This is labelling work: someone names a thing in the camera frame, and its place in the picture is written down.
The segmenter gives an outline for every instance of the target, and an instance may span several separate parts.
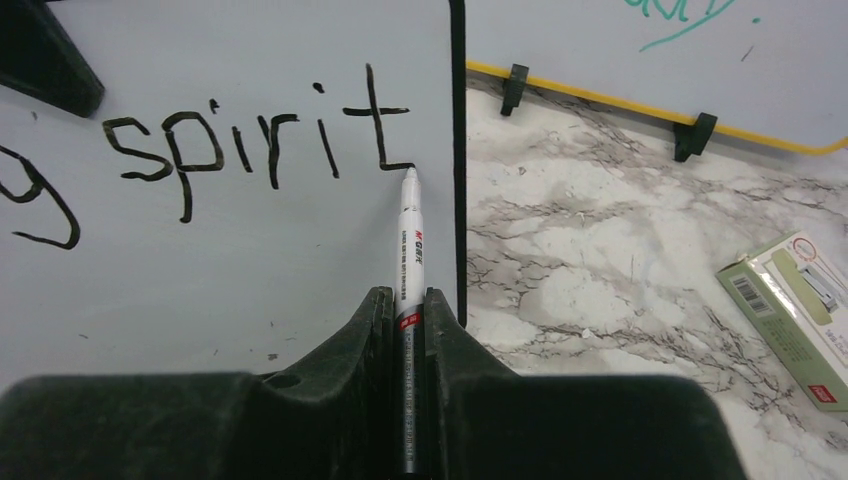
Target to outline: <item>whiteboard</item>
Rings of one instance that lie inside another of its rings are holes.
[[[470,68],[803,153],[848,146],[848,2],[468,0]]]
[[[50,185],[0,196],[0,389],[41,373],[279,370],[393,285],[405,172],[379,168],[367,63],[395,109],[388,162],[415,162],[422,181],[426,281],[456,311],[447,1],[50,6],[106,96],[81,119],[0,89],[0,183],[32,187],[17,155]],[[275,182],[259,116],[277,118]],[[104,122],[153,159],[113,148]],[[173,166],[166,130],[184,167],[205,167],[125,178]]]

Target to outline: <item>cardboard box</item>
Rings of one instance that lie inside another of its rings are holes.
[[[848,281],[804,232],[716,278],[819,410],[848,411]]]

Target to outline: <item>white marble countertop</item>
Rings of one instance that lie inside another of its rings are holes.
[[[711,143],[525,93],[468,90],[468,330],[522,374],[664,373],[719,405],[752,479],[848,478],[848,416],[819,412],[714,274],[795,229],[848,270],[848,152]]]

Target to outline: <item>black clip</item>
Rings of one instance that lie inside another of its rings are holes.
[[[517,63],[512,64],[509,78],[504,80],[504,103],[501,106],[501,115],[508,117],[512,115],[512,109],[518,108],[521,96],[524,95],[524,87],[527,86],[527,74],[530,69]]]
[[[710,141],[718,117],[701,113],[694,125],[674,124],[674,161],[683,163],[690,155],[700,155]]]
[[[94,114],[105,88],[43,1],[0,1],[0,30],[10,32],[0,42],[0,85],[80,117]]]

